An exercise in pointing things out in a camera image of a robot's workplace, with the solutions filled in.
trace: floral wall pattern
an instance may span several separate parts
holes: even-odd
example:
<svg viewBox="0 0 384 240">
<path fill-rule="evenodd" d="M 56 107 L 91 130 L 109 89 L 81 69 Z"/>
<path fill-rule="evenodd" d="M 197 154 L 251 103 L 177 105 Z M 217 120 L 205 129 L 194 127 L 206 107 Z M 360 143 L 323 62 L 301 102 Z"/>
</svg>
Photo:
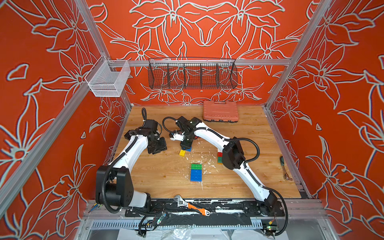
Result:
<svg viewBox="0 0 384 240">
<path fill-rule="evenodd" d="M 73 0 L 1 1 L 0 18 L 1 187 L 100 55 Z M 125 115 L 121 98 L 89 92 L 0 220 L 0 239 L 73 238 Z"/>
<path fill-rule="evenodd" d="M 119 98 L 88 92 L 0 220 L 0 239 L 73 239 L 125 115 Z"/>
<path fill-rule="evenodd" d="M 383 13 L 334 0 L 271 108 L 341 239 L 384 238 Z"/>
<path fill-rule="evenodd" d="M 111 58 L 289 58 L 319 0 L 86 0 Z M 145 67 L 132 67 L 134 104 L 263 104 L 284 66 L 240 66 L 228 90 L 152 90 Z"/>
</svg>

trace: wrench head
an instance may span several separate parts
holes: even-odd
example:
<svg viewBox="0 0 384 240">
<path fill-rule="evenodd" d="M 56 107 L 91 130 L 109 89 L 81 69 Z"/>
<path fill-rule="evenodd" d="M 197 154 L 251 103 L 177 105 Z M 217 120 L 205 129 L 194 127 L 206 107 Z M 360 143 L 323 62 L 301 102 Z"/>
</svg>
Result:
<svg viewBox="0 0 384 240">
<path fill-rule="evenodd" d="M 183 199 L 181 198 L 180 195 L 176 195 L 176 196 L 173 198 L 173 200 L 175 200 L 175 201 L 177 202 L 177 206 L 178 206 L 178 207 L 179 207 L 179 206 L 182 206 L 181 201 L 183 201 Z"/>
</svg>

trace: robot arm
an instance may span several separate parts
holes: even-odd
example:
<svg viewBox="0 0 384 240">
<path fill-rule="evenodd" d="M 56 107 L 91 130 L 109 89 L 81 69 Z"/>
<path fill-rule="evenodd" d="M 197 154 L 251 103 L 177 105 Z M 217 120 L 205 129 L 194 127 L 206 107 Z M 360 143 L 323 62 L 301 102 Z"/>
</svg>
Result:
<svg viewBox="0 0 384 240">
<path fill-rule="evenodd" d="M 146 119 L 145 109 L 143 118 L 142 127 L 130 130 L 124 135 L 129 142 L 119 156 L 108 166 L 100 166 L 96 173 L 95 200 L 98 204 L 104 204 L 112 213 L 121 208 L 148 208 L 151 205 L 150 194 L 134 190 L 130 173 L 146 148 L 149 154 L 156 154 L 166 150 L 167 146 L 164 137 L 160 137 L 157 131 L 159 124 L 155 120 Z"/>
<path fill-rule="evenodd" d="M 231 141 L 229 137 L 214 133 L 210 127 L 197 118 L 192 118 L 188 121 L 181 116 L 177 119 L 176 124 L 180 127 L 181 131 L 170 133 L 171 140 L 181 141 L 180 146 L 184 150 L 192 146 L 195 136 L 201 137 L 214 145 L 219 152 L 223 152 L 223 165 L 235 171 L 250 188 L 255 199 L 261 205 L 262 213 L 268 215 L 273 211 L 274 207 L 278 204 L 277 198 L 272 191 L 265 188 L 260 179 L 248 166 L 239 141 Z"/>
</svg>

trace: wooden tabletop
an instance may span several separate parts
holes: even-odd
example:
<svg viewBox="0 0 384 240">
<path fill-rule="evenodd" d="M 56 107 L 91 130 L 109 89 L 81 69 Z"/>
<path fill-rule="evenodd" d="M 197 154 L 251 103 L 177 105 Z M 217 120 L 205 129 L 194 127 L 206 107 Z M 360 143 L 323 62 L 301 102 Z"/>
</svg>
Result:
<svg viewBox="0 0 384 240">
<path fill-rule="evenodd" d="M 141 106 L 134 106 L 129 115 L 124 134 L 142 126 Z M 202 106 L 146 106 L 147 119 L 158 123 L 166 116 L 187 119 L 203 119 Z M 267 187 L 277 190 L 284 198 L 300 198 L 293 181 L 283 178 L 279 157 L 280 149 L 260 106 L 239 106 L 237 123 L 205 122 L 213 130 L 227 137 L 247 137 L 260 147 L 260 157 L 249 163 L 253 172 Z M 169 130 L 177 126 L 171 119 L 165 121 Z M 167 150 L 158 154 L 142 152 L 132 169 L 131 177 L 134 189 L 148 192 L 152 198 L 173 198 L 179 194 L 183 198 L 253 198 L 242 179 L 232 170 L 217 163 L 217 148 L 199 138 L 194 140 L 192 151 L 179 156 L 180 141 L 171 141 L 169 133 L 163 129 Z M 123 150 L 128 141 L 121 138 L 115 157 Z M 246 159 L 256 155 L 255 147 L 248 142 L 241 142 Z M 202 182 L 190 181 L 191 163 L 202 164 Z"/>
</svg>

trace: orange wrench handle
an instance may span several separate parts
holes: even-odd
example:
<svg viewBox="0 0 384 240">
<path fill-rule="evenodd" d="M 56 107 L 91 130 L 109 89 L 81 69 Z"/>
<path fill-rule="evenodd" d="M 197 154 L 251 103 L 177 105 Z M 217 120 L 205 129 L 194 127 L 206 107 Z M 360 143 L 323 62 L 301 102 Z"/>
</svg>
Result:
<svg viewBox="0 0 384 240">
<path fill-rule="evenodd" d="M 196 209 L 196 210 L 198 210 L 202 215 L 206 216 L 206 214 L 205 214 L 205 209 L 199 209 L 199 208 L 193 206 L 193 205 L 190 204 L 190 203 L 188 203 L 188 208 L 189 208 L 189 209 Z"/>
</svg>

